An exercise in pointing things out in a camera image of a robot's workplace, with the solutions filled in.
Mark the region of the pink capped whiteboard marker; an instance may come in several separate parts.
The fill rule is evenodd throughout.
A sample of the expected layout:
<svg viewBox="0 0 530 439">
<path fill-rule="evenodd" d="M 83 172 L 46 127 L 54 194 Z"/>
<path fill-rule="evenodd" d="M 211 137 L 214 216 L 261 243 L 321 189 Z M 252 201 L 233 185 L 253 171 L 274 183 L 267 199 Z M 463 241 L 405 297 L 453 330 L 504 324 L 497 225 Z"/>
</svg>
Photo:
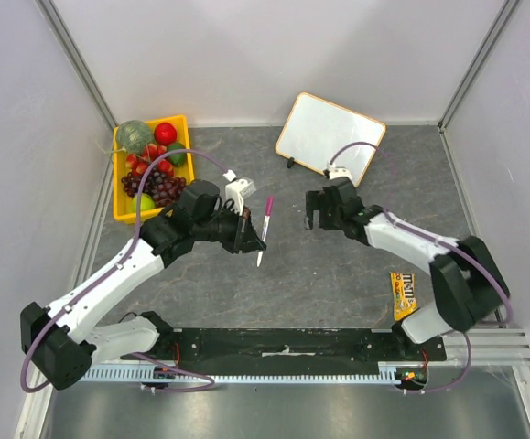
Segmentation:
<svg viewBox="0 0 530 439">
<path fill-rule="evenodd" d="M 272 218 L 274 203 L 275 203 L 275 197 L 274 196 L 269 196 L 268 199 L 267 199 L 267 202 L 266 202 L 266 206 L 265 206 L 265 217 L 264 217 L 263 231 L 262 231 L 262 235 L 261 235 L 261 240 L 262 241 L 265 241 L 266 237 L 267 237 L 270 219 Z M 263 260 L 263 256 L 264 256 L 264 252 L 263 251 L 260 251 L 257 254 L 257 259 L 256 259 L 256 267 L 257 268 L 259 268 L 261 266 L 261 263 L 262 263 L 262 260 Z"/>
</svg>

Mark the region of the yellow framed whiteboard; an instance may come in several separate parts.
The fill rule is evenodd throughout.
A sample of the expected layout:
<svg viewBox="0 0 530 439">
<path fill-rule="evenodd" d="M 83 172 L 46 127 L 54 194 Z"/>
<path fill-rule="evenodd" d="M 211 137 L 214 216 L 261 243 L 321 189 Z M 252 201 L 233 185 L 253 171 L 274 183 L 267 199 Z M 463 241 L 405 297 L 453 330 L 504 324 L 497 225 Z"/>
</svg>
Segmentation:
<svg viewBox="0 0 530 439">
<path fill-rule="evenodd" d="M 275 151 L 288 161 L 323 173 L 328 165 L 344 167 L 359 186 L 382 142 L 386 125 L 307 92 L 287 117 Z"/>
</svg>

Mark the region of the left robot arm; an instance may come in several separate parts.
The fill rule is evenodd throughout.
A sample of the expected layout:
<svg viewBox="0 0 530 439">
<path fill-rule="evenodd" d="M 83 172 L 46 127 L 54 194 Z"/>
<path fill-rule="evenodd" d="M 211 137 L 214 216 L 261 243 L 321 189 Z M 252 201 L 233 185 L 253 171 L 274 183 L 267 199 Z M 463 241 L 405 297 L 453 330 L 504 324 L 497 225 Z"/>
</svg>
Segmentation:
<svg viewBox="0 0 530 439">
<path fill-rule="evenodd" d="M 255 191 L 249 178 L 220 190 L 197 179 L 178 202 L 140 225 L 133 239 L 87 281 L 47 306 L 35 302 L 20 313 L 21 348 L 45 382 L 61 391 L 90 367 L 131 352 L 164 359 L 172 349 L 170 327 L 155 313 L 132 325 L 96 330 L 98 322 L 136 287 L 191 252 L 197 242 L 217 242 L 231 254 L 266 249 L 245 201 Z"/>
</svg>

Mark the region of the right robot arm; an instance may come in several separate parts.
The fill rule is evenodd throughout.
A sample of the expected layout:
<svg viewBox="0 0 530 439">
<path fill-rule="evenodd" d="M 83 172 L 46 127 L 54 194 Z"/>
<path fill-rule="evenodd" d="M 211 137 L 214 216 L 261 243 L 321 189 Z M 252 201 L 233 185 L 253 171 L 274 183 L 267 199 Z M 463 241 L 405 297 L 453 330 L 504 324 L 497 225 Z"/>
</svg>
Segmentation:
<svg viewBox="0 0 530 439">
<path fill-rule="evenodd" d="M 433 337 L 469 331 L 501 305 L 511 314 L 510 292 L 482 239 L 444 237 L 415 227 L 381 206 L 366 206 L 347 177 L 306 193 L 310 229 L 315 212 L 321 229 L 339 230 L 347 238 L 390 252 L 430 276 L 433 300 L 395 325 L 390 345 L 398 358 L 413 359 Z"/>
</svg>

